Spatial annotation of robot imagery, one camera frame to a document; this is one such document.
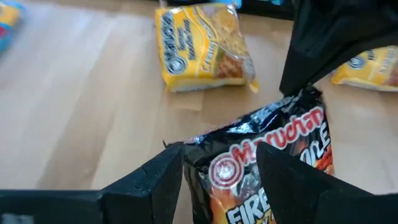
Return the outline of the yellow Maruchan chicken noodles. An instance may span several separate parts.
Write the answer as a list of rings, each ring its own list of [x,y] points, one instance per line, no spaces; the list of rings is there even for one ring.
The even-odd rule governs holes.
[[[162,78],[172,92],[248,85],[257,92],[252,58],[234,4],[213,2],[155,10]]]
[[[398,92],[398,46],[367,50],[331,73],[337,85]]]

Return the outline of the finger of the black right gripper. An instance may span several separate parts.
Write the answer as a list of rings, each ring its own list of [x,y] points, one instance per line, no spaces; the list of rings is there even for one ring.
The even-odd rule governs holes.
[[[279,90],[294,95],[361,52],[398,45],[398,0],[295,0]]]

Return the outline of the black Maruchan fire noodles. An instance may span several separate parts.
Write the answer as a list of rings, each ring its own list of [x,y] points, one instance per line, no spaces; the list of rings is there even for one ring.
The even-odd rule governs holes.
[[[308,86],[183,142],[194,224],[276,224],[257,167],[260,142],[334,173],[326,106]]]

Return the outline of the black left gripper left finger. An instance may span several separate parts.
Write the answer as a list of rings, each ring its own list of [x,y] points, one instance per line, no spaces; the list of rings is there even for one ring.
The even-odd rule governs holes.
[[[172,224],[182,184],[183,146],[169,144],[102,190],[105,224]]]

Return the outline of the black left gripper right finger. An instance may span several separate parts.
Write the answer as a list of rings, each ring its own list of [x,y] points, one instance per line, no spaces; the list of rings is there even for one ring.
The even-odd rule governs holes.
[[[321,194],[327,191],[342,196],[370,195],[265,142],[258,144],[256,159],[277,224],[315,224]]]

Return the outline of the yellow noodle packet top-right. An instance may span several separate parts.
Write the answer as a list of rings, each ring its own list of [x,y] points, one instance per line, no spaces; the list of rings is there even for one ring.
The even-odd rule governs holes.
[[[24,14],[25,7],[18,2],[0,0],[0,53],[10,45]]]

